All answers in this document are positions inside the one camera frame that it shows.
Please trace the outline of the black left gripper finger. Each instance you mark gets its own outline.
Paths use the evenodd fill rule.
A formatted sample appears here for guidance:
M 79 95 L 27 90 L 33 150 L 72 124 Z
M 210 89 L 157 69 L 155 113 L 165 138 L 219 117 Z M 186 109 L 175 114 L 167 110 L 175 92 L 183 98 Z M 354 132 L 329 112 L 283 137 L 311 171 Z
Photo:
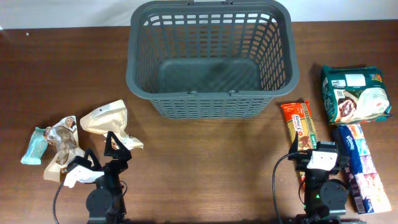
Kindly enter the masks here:
M 122 161 L 129 161 L 132 158 L 130 150 L 125 147 L 112 131 L 107 133 L 104 156 Z
M 83 156 L 75 156 L 67 166 L 67 171 L 72 171 L 77 166 L 83 166 L 92 171 L 100 171 L 102 166 L 91 149 L 87 149 Z

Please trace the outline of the cream snack bag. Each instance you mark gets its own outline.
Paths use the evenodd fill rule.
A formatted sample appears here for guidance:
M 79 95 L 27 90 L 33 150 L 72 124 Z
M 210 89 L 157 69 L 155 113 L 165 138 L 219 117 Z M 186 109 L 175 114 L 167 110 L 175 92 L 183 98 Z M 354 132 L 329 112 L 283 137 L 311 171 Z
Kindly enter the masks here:
M 127 108 L 123 100 L 117 100 L 101 106 L 82 117 L 80 125 L 83 130 L 107 137 L 112 131 L 128 149 L 144 148 L 144 144 L 125 132 L 127 126 Z

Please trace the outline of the green tortilla wrap package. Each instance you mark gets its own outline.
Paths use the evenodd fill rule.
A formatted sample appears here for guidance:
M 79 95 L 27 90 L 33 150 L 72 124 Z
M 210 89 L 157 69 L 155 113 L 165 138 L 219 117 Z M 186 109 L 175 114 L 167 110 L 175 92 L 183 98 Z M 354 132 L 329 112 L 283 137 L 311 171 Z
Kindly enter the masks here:
M 391 116 L 392 104 L 382 72 L 377 67 L 331 68 L 325 65 L 321 84 L 330 124 L 384 121 Z

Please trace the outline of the blue Kleenex tissue multipack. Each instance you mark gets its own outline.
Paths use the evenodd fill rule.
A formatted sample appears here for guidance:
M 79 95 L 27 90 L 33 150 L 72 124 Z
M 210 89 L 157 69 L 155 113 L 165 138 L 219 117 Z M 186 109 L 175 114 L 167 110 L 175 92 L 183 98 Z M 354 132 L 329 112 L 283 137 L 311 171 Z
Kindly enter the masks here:
M 345 169 L 351 196 L 359 214 L 382 213 L 392 210 L 381 178 L 359 124 L 338 126 L 333 133 L 340 148 L 348 154 Z

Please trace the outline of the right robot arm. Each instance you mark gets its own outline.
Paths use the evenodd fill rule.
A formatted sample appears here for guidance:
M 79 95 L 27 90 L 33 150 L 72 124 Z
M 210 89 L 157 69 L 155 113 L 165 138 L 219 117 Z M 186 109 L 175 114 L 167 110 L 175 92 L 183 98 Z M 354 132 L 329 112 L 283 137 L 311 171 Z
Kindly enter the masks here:
M 341 223 L 340 216 L 346 213 L 349 187 L 330 176 L 348 166 L 348 156 L 340 152 L 335 142 L 319 141 L 314 149 L 300 150 L 299 136 L 296 134 L 288 160 L 295 162 L 295 170 L 305 174 L 305 213 L 297 215 L 292 222 Z

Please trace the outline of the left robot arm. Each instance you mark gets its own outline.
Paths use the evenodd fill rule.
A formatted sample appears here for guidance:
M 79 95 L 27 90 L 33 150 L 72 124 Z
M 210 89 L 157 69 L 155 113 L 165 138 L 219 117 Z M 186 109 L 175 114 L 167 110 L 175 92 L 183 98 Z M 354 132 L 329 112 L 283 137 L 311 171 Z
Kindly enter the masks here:
M 96 185 L 86 199 L 88 223 L 122 223 L 126 214 L 124 194 L 127 188 L 122 186 L 119 174 L 128 168 L 131 152 L 109 131 L 104 156 L 112 160 L 103 166 L 91 149 L 83 156 L 75 156 L 67 166 L 63 184 L 69 188 L 76 182 Z

